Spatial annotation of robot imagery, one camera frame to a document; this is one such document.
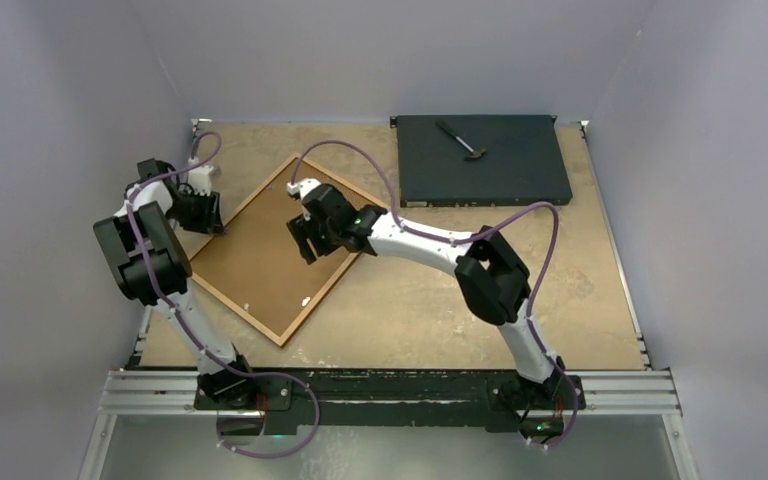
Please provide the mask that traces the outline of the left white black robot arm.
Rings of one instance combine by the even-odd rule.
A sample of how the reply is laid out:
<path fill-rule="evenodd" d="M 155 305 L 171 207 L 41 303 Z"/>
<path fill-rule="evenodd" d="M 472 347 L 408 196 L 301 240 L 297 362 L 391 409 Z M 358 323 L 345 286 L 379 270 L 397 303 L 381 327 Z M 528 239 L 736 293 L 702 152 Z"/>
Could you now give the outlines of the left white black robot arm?
<path fill-rule="evenodd" d="M 174 232 L 224 233 L 220 195 L 211 169 L 190 161 L 181 179 L 165 161 L 137 166 L 140 178 L 125 191 L 123 206 L 96 222 L 94 235 L 123 295 L 164 316 L 197 364 L 200 393 L 216 404 L 244 409 L 257 399 L 258 382 L 229 338 L 208 319 L 194 295 L 189 258 Z"/>

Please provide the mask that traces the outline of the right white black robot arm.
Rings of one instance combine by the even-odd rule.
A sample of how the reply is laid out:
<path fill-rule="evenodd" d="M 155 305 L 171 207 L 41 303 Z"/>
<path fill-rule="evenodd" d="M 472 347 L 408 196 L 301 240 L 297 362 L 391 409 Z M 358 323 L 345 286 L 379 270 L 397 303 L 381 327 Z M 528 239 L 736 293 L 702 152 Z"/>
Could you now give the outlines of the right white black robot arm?
<path fill-rule="evenodd" d="M 529 279 L 500 227 L 446 231 L 402 220 L 377 205 L 357 209 L 334 185 L 312 178 L 288 183 L 287 192 L 301 204 L 301 214 L 287 227 L 307 263 L 344 249 L 409 260 L 453 277 L 472 315 L 499 330 L 524 399 L 544 407 L 559 396 L 563 367 L 533 311 L 542 281 Z"/>

